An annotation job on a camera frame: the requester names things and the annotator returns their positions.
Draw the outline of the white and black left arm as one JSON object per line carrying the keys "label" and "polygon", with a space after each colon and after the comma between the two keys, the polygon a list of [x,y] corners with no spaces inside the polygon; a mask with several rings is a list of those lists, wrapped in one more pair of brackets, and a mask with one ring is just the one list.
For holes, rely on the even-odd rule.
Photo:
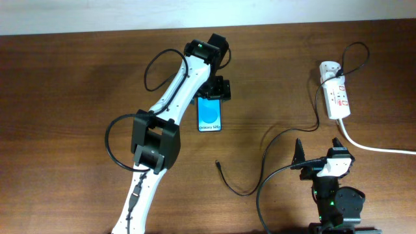
{"label": "white and black left arm", "polygon": [[105,147],[109,134],[120,120],[132,118],[131,153],[133,166],[120,162],[113,153],[109,157],[121,168],[132,172],[122,213],[113,233],[144,233],[146,219],[157,187],[164,174],[176,162],[181,148],[180,122],[188,105],[196,98],[228,101],[229,81],[216,72],[224,67],[222,60],[230,53],[225,37],[212,34],[207,42],[193,40],[179,54],[181,65],[174,80],[150,110],[138,110],[114,119],[105,132]]}

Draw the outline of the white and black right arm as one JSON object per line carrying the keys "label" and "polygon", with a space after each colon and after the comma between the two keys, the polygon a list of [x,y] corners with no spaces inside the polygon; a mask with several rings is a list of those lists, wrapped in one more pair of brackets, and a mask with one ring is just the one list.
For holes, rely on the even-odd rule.
{"label": "white and black right arm", "polygon": [[339,180],[347,176],[355,157],[338,138],[325,157],[306,160],[302,142],[295,143],[291,169],[300,171],[300,180],[312,181],[311,193],[317,205],[319,223],[311,223],[309,233],[381,233],[374,227],[356,226],[361,223],[365,194],[353,187],[341,187]]}

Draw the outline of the blue Galaxy smartphone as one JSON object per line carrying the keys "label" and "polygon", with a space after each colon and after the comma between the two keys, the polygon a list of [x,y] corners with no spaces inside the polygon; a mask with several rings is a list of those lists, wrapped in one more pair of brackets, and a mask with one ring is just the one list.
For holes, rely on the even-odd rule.
{"label": "blue Galaxy smartphone", "polygon": [[198,131],[216,132],[222,130],[221,105],[218,99],[197,99]]}

